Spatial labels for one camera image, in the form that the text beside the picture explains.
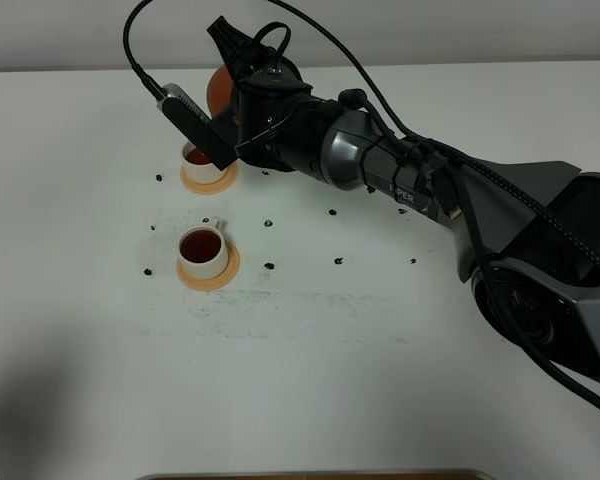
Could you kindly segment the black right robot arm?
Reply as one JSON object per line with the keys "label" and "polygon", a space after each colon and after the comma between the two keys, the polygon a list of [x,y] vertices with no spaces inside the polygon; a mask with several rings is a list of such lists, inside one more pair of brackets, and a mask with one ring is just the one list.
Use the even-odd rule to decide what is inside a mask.
{"label": "black right robot arm", "polygon": [[248,36],[224,19],[208,32],[233,82],[226,114],[242,160],[344,191],[366,187],[449,229],[459,278],[488,323],[511,338],[456,200],[461,180],[518,327],[545,358],[600,383],[600,174],[560,161],[463,161],[430,139],[395,139],[365,110],[362,91],[320,99],[262,34]]}

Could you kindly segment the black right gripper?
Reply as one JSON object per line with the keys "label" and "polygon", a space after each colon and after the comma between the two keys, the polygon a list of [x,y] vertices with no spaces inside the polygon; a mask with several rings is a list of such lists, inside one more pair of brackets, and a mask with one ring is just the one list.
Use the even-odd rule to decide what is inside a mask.
{"label": "black right gripper", "polygon": [[286,58],[290,27],[271,22],[250,37],[219,17],[207,32],[232,80],[237,156],[258,168],[320,175],[323,142],[340,103],[314,96]]}

